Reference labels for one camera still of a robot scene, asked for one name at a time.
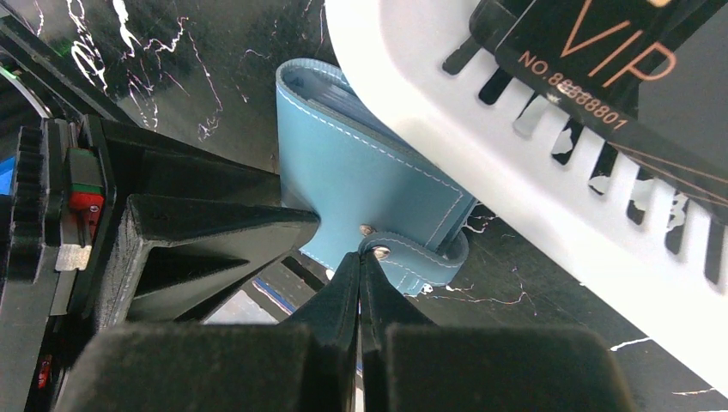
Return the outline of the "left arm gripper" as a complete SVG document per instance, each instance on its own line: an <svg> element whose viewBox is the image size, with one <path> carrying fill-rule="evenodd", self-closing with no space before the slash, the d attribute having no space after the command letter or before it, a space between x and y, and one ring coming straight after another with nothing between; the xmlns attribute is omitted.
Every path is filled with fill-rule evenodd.
<svg viewBox="0 0 728 412"><path fill-rule="evenodd" d="M83 308L117 202L103 122L45 119L19 133L1 198L1 408L48 388L52 330ZM94 327L188 318L316 233L310 211L193 198L128 197L100 278Z"/></svg>

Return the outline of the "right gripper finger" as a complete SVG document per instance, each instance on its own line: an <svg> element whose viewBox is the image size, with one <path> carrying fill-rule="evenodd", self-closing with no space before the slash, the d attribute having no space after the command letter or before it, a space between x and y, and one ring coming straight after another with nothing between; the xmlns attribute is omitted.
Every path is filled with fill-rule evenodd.
<svg viewBox="0 0 728 412"><path fill-rule="evenodd" d="M589 330L439 326L360 258L368 411L631 411L616 360Z"/></svg>
<svg viewBox="0 0 728 412"><path fill-rule="evenodd" d="M74 365L60 411L348 411L360 257L279 324L124 324Z"/></svg>

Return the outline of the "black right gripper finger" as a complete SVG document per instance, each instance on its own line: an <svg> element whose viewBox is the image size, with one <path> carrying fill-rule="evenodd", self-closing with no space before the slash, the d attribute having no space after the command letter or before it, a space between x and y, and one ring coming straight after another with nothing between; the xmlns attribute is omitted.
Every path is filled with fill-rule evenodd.
<svg viewBox="0 0 728 412"><path fill-rule="evenodd" d="M88 141L110 167L117 198L133 193L279 206L280 179L151 130L87 115Z"/></svg>

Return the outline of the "blue leather card holder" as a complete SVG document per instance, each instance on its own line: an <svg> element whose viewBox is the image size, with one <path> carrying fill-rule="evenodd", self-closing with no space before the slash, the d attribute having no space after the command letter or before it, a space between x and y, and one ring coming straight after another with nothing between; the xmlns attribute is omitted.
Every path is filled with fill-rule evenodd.
<svg viewBox="0 0 728 412"><path fill-rule="evenodd" d="M476 199L379 121L343 72L311 58L276 70L282 204L314 212L302 252L329 270L376 250L407 296L449 284L469 254Z"/></svg>

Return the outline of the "white plastic basket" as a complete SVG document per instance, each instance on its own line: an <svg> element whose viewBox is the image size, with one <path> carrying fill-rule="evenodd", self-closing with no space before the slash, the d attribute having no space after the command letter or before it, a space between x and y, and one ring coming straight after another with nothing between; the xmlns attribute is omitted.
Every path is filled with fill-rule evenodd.
<svg viewBox="0 0 728 412"><path fill-rule="evenodd" d="M338 62L386 126L715 390L727 391L727 255L705 274L712 218L689 203L681 247L665 244L674 189L652 185L641 223L628 218L639 166L619 154L607 191L588 185L604 140L586 130L566 165L552 157L567 114L553 104L529 136L514 124L531 89L514 80L492 105L485 51L456 75L446 59L468 37L472 1L329 1Z"/></svg>

